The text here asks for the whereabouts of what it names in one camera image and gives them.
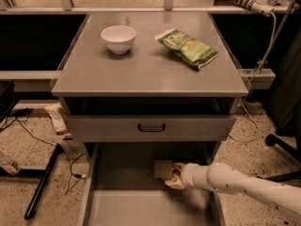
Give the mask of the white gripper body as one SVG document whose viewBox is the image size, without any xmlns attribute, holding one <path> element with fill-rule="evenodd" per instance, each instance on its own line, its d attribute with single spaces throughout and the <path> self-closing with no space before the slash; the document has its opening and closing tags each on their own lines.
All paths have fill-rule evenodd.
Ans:
<svg viewBox="0 0 301 226">
<path fill-rule="evenodd" d="M 181 181 L 186 189 L 199 189 L 194 180 L 194 174 L 198 171 L 199 165 L 188 163 L 185 164 L 181 171 Z"/>
</svg>

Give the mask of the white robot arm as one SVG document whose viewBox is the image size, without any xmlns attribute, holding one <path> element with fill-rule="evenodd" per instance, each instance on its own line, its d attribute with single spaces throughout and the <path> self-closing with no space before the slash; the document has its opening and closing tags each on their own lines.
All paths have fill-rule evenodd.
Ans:
<svg viewBox="0 0 301 226">
<path fill-rule="evenodd" d="M 201 166 L 173 163 L 165 184 L 173 189 L 204 189 L 227 194 L 244 194 L 290 220 L 301 220 L 301 188 L 248 176 L 225 164 Z"/>
</svg>

